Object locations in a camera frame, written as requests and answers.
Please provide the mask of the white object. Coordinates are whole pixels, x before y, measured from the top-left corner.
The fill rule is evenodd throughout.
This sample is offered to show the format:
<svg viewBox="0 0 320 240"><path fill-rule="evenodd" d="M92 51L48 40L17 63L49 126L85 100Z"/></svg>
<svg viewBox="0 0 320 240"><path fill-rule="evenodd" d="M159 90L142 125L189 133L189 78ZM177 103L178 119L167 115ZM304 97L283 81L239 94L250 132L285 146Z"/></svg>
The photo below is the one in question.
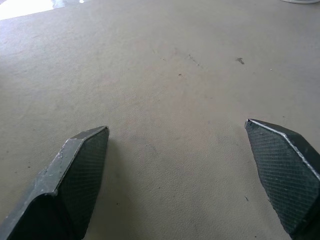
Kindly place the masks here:
<svg viewBox="0 0 320 240"><path fill-rule="evenodd" d="M281 0L291 4L309 5L319 3L320 0Z"/></svg>

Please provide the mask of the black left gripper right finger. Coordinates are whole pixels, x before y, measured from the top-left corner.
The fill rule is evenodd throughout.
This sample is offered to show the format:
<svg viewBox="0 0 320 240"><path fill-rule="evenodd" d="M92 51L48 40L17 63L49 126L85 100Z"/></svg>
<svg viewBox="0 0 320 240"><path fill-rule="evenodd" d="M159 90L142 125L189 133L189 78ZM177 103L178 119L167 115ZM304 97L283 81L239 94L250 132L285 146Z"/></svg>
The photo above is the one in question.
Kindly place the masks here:
<svg viewBox="0 0 320 240"><path fill-rule="evenodd" d="M245 123L260 182L292 240L320 240L320 154L299 133Z"/></svg>

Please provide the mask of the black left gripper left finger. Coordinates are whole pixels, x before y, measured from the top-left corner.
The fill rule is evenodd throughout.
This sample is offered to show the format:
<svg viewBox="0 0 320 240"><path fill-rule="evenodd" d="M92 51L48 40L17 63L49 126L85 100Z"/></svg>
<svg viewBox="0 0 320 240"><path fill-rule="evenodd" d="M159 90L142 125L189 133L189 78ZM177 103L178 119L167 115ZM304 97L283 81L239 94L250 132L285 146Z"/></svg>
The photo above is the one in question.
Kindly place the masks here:
<svg viewBox="0 0 320 240"><path fill-rule="evenodd" d="M0 240L83 240L103 179L109 128L69 138L0 225Z"/></svg>

